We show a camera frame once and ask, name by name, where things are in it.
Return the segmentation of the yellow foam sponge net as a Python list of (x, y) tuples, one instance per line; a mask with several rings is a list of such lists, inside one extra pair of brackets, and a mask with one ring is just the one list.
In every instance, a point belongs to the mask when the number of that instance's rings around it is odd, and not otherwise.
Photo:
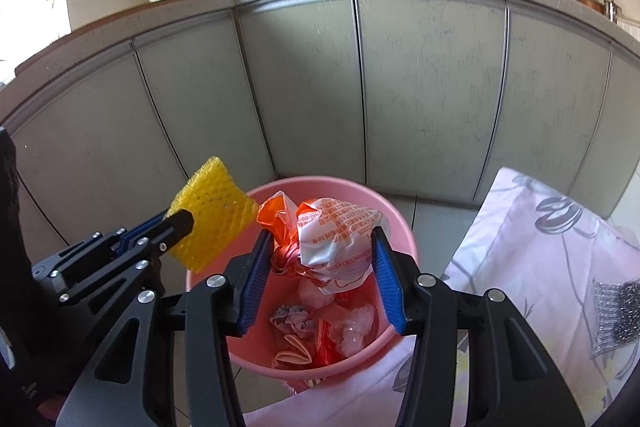
[(224, 162), (213, 156), (175, 196), (165, 218), (185, 211), (191, 215), (191, 231), (170, 253), (198, 273), (255, 222), (258, 204), (235, 184)]

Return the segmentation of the steel wool scrubber ball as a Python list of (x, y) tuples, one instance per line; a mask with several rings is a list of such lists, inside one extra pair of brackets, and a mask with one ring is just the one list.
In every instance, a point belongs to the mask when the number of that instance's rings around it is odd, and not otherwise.
[(596, 307), (595, 357), (626, 346), (639, 338), (639, 281), (620, 284), (592, 281)]

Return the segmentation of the pink blue wrapper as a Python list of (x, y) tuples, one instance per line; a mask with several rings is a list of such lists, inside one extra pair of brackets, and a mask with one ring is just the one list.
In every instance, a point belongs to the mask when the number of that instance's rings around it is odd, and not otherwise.
[(270, 323), (284, 335), (295, 335), (300, 339), (314, 338), (317, 323), (303, 306), (280, 306), (270, 317)]

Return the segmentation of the red white plastic bag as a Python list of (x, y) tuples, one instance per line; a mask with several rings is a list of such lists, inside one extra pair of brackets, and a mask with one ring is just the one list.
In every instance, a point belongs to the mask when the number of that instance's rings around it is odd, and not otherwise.
[(325, 294), (360, 287), (372, 273), (373, 230), (390, 234), (376, 209), (332, 197), (295, 204), (282, 191), (262, 203), (257, 222), (273, 235), (272, 272), (305, 277)]

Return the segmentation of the grey kitchen cabinet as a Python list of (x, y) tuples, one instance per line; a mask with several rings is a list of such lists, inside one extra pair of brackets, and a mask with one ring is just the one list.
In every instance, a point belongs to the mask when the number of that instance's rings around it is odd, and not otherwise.
[(242, 187), (394, 196), (442, 268), (502, 167), (639, 228), (639, 41), (575, 0), (166, 0), (18, 65), (1, 92), (39, 260), (166, 208), (210, 156)]

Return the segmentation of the floral white tablecloth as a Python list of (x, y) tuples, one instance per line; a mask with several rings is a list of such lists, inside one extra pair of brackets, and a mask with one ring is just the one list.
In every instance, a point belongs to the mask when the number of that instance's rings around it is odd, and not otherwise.
[[(554, 188), (503, 167), (444, 272), (456, 291), (499, 288), (523, 314), (586, 426), (639, 426), (639, 338), (592, 354), (592, 281), (639, 280), (639, 243)], [(247, 426), (393, 426), (414, 340), (355, 376), (244, 415)]]

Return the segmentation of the copper pot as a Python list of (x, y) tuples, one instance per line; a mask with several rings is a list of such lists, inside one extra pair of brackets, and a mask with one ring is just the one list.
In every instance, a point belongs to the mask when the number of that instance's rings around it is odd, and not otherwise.
[(601, 15), (606, 14), (605, 5), (598, 0), (576, 0), (576, 1), (585, 6), (588, 6), (589, 9), (592, 9), (593, 11), (596, 11)]

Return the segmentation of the small steel pot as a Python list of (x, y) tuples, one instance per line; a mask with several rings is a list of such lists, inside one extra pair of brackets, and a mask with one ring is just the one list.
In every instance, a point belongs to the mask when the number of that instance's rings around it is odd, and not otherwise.
[(620, 17), (620, 6), (613, 0), (605, 0), (605, 16), (614, 24), (617, 23)]

